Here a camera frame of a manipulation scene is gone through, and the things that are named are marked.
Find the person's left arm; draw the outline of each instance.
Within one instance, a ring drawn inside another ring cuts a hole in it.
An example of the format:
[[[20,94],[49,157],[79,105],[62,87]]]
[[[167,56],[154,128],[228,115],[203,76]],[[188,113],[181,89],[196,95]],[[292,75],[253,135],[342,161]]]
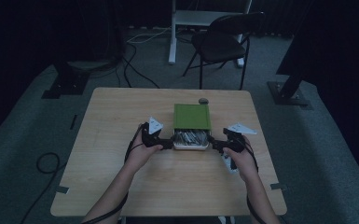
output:
[[[132,144],[131,153],[117,173],[115,179],[104,192],[98,202],[92,206],[84,217],[83,222],[100,217],[117,208],[129,191],[131,182],[136,174],[149,160],[153,153],[162,149],[161,145],[146,147],[142,143],[142,132],[139,132]],[[120,211],[98,223],[116,224]]]

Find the green box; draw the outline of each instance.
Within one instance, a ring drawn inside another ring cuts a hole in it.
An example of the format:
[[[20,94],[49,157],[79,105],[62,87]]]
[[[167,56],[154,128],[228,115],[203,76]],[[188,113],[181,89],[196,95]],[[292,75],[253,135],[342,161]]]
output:
[[[174,105],[174,129],[211,130],[208,105]]]

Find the tabletop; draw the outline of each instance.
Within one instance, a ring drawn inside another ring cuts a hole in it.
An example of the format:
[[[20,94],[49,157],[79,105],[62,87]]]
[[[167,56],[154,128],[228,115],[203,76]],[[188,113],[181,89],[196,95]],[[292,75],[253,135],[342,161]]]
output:
[[[223,128],[237,122],[257,131],[247,137],[271,205],[283,215],[286,205],[282,191],[270,187],[279,181],[249,92],[125,88],[97,88],[92,94],[60,183],[69,191],[56,193],[51,214],[85,216],[123,165],[138,125],[153,117],[164,125],[159,137],[169,138],[174,104],[196,105],[200,98],[209,101],[215,139],[226,140]],[[161,150],[136,174],[121,215],[249,215],[245,198],[244,182],[216,150]]]

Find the gray floor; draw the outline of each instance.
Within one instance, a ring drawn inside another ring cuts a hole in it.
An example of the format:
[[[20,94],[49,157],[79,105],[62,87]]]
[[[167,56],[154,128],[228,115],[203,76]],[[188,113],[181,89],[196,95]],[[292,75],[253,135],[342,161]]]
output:
[[[287,79],[274,74],[290,42],[280,37],[252,37],[244,84],[253,96],[278,178],[287,186],[283,195],[288,211],[281,221],[359,223],[359,168],[316,88],[306,82],[300,86],[303,95],[311,101],[312,110],[276,105],[269,93],[267,81]],[[179,42],[176,64],[168,65],[169,43],[168,36],[162,35],[135,44],[137,53],[131,63],[161,88],[197,89],[198,70],[190,70],[186,77],[181,77],[193,53],[192,46]],[[132,53],[133,49],[128,47],[126,58]],[[87,68],[96,63],[73,65]],[[222,70],[209,67],[204,72],[204,89],[237,90],[240,72],[234,63],[228,63]],[[61,157],[61,164],[67,161],[92,91],[97,87],[127,87],[123,66],[117,68],[117,73],[119,78],[115,70],[94,73],[83,95],[67,95],[56,100],[41,99],[56,77],[53,67],[47,68],[30,85],[0,127],[0,223],[20,223],[49,182],[51,175],[43,175],[36,169],[40,155],[55,152]],[[131,69],[128,77],[133,87],[155,88]],[[78,119],[71,129],[74,115]],[[42,164],[52,169],[55,161],[45,160]],[[53,217],[49,212],[61,176],[62,171],[25,223],[80,221],[81,217]],[[211,223],[210,219],[136,219],[132,223],[143,223],[143,220],[144,223]],[[249,223],[249,218],[237,217],[237,223]]]

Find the white card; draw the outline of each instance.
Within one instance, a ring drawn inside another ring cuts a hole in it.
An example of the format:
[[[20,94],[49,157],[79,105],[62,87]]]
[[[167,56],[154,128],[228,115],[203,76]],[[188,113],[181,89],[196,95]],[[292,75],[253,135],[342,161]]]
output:
[[[164,125],[162,123],[159,123],[156,119],[153,117],[150,117],[149,119],[149,134],[158,132],[162,129]]]
[[[234,125],[231,125],[228,127],[230,131],[233,131],[235,133],[250,133],[250,134],[257,134],[257,131],[250,129],[246,126],[244,126],[241,123],[236,123]]]

